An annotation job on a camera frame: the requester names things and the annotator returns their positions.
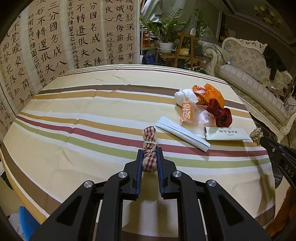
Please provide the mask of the pale green wipes packet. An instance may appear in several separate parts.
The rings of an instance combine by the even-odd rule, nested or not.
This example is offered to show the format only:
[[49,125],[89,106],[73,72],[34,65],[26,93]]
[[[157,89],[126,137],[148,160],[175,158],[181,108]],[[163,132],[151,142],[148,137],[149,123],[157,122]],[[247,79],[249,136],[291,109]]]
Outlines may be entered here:
[[241,128],[204,127],[206,140],[210,141],[242,141],[250,137]]

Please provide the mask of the checkered cloth bundle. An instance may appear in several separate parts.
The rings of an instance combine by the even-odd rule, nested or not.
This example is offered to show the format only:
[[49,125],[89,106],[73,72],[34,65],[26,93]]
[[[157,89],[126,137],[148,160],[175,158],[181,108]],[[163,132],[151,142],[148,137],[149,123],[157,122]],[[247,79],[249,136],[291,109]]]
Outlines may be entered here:
[[142,130],[143,144],[143,171],[144,172],[156,172],[157,171],[157,147],[158,138],[157,132],[154,126],[149,126]]

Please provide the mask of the orange plastic bag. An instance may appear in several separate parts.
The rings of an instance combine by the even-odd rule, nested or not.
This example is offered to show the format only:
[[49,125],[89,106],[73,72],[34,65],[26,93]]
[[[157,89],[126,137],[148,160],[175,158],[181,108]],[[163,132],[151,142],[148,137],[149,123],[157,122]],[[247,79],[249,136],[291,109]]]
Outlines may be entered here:
[[208,83],[205,84],[204,87],[194,85],[192,87],[192,91],[194,92],[198,100],[196,105],[208,105],[210,99],[213,98],[218,101],[221,107],[225,106],[225,100],[221,92]]

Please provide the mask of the white tissue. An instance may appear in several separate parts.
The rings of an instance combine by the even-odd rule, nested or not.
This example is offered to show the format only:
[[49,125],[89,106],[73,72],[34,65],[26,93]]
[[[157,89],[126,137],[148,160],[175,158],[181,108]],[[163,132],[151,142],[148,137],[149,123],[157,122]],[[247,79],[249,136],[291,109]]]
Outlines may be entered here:
[[182,106],[183,102],[187,100],[190,103],[196,104],[198,102],[197,96],[191,89],[180,89],[174,94],[175,102],[177,105]]

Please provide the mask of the brown patterned small pouch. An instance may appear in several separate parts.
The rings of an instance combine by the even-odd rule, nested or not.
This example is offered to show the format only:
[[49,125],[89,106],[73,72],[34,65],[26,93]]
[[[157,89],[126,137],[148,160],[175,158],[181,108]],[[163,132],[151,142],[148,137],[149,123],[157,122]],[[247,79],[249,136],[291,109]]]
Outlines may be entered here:
[[260,127],[257,127],[255,130],[253,130],[249,137],[251,138],[251,140],[257,145],[260,145],[260,141],[263,137],[263,131],[261,130]]

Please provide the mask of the dark red crumpled bag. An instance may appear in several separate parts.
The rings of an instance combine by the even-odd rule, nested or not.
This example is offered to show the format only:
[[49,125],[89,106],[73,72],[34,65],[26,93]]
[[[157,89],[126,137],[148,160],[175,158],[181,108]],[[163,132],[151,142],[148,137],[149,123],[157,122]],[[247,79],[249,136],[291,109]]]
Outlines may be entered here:
[[206,111],[214,116],[217,127],[228,128],[232,124],[230,109],[223,108],[216,99],[210,99]]

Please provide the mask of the striped tablecloth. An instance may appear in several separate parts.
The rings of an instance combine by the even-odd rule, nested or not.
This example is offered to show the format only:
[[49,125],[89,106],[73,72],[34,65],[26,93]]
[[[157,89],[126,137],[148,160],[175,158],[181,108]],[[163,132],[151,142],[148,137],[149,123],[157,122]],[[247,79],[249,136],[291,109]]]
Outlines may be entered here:
[[[136,158],[142,130],[165,116],[179,123],[179,89],[210,84],[230,109],[233,128],[255,124],[223,80],[168,67],[118,65],[86,68],[56,78],[11,124],[4,167],[25,207],[44,221],[86,180],[102,182]],[[212,141],[206,152],[157,129],[164,156],[198,181],[216,180],[262,226],[275,213],[267,152],[251,141]]]

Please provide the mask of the black jacket on sofa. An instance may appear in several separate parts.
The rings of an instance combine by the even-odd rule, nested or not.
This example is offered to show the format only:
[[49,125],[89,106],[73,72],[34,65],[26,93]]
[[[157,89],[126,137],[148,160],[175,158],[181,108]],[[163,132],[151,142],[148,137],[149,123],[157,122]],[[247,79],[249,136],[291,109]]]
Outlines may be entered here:
[[270,68],[270,76],[269,79],[274,81],[276,72],[287,71],[287,68],[280,56],[276,53],[274,49],[269,46],[266,46],[263,52],[263,56],[265,58],[265,63],[267,68]]

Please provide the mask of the white orange printed bag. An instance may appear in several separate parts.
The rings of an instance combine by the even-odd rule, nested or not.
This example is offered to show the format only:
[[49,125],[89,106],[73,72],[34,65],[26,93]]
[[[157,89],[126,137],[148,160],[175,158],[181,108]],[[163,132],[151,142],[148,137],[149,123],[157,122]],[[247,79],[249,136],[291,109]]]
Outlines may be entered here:
[[216,119],[204,105],[196,105],[187,99],[183,101],[180,125],[189,124],[199,127],[216,127]]

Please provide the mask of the grey white long box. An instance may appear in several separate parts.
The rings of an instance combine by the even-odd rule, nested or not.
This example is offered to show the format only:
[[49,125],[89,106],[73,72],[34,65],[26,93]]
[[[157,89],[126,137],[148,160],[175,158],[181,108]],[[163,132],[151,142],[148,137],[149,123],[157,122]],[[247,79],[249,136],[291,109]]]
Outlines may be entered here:
[[210,143],[203,140],[202,138],[198,137],[197,135],[193,134],[189,130],[185,129],[184,127],[176,124],[172,120],[168,119],[165,116],[162,116],[155,124],[158,128],[161,128],[180,139],[188,142],[189,144],[199,148],[203,152],[207,152],[210,148]]

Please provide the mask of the ornate white sofa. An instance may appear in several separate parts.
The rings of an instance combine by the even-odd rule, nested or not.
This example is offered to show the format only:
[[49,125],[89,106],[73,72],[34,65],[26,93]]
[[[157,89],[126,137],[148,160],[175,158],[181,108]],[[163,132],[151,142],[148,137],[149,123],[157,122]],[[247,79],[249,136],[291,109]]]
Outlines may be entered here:
[[225,80],[253,117],[264,123],[281,141],[295,122],[295,101],[288,93],[293,80],[287,71],[277,71],[271,80],[264,50],[258,41],[226,38],[222,45],[200,41],[202,53],[211,60],[209,75]]

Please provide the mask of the wooden plant stand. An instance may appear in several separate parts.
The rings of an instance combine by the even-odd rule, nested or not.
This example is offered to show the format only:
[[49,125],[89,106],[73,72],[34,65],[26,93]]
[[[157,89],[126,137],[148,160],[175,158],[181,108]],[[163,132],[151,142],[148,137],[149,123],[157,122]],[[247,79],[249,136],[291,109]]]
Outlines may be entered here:
[[[184,32],[179,32],[178,36],[180,37],[176,51],[173,53],[160,53],[160,58],[166,61],[166,65],[171,65],[172,67],[178,66],[179,60],[189,61],[190,70],[193,70],[195,66],[200,66],[203,63],[203,58],[200,56],[194,55],[194,43],[195,36],[186,34]],[[185,39],[189,41],[189,48],[183,48],[183,42]]]

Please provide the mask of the ceiling chandelier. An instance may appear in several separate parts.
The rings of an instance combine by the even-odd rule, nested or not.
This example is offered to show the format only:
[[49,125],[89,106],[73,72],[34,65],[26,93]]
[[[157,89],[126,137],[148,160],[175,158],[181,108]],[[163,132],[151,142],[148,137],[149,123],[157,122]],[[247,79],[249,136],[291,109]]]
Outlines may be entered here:
[[282,19],[277,15],[277,13],[270,9],[270,6],[265,4],[264,6],[254,6],[255,15],[263,20],[266,24],[279,28]]

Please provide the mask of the tall green potted plant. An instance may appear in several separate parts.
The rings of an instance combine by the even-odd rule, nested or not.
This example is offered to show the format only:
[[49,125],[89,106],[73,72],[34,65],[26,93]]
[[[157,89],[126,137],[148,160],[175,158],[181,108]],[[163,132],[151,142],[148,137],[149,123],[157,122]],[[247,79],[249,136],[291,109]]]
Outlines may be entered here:
[[199,44],[203,33],[207,28],[207,24],[205,21],[205,13],[202,9],[196,8],[194,10],[195,19],[196,19],[196,27],[195,27],[195,55],[201,56],[202,46]]

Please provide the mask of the potted plant white pot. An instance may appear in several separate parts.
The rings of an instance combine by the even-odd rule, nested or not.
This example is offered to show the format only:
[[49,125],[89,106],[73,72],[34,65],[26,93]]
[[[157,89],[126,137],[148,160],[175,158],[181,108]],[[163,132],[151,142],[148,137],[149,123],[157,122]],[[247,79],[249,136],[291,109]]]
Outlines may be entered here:
[[142,25],[158,39],[159,53],[172,53],[174,41],[176,39],[176,29],[185,25],[185,22],[179,19],[182,11],[183,9],[181,8],[172,10],[161,23],[151,20],[145,21],[143,18],[140,18]]

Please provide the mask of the metal storage shelf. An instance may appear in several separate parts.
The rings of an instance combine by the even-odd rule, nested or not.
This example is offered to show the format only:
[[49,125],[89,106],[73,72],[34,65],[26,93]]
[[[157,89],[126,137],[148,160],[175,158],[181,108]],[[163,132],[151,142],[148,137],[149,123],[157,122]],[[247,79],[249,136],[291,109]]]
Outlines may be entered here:
[[140,64],[157,65],[158,63],[158,38],[148,29],[140,28]]

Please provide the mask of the calligraphy folding screen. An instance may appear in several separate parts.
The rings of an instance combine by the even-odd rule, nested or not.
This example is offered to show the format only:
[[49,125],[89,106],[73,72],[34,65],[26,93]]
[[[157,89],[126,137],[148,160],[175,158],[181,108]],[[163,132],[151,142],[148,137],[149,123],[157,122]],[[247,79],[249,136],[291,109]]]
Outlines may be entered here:
[[139,1],[33,1],[1,42],[1,137],[70,70],[139,62]]

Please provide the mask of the grey-green curtain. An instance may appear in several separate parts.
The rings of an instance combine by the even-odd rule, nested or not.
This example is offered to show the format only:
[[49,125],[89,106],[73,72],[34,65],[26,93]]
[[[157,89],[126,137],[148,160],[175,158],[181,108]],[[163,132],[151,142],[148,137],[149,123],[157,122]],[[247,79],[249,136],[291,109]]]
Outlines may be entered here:
[[156,23],[163,23],[165,19],[172,18],[174,13],[179,11],[176,18],[184,22],[185,25],[178,27],[177,30],[189,33],[196,27],[195,5],[196,1],[187,0],[146,1],[140,13],[140,18],[144,22],[151,20]]

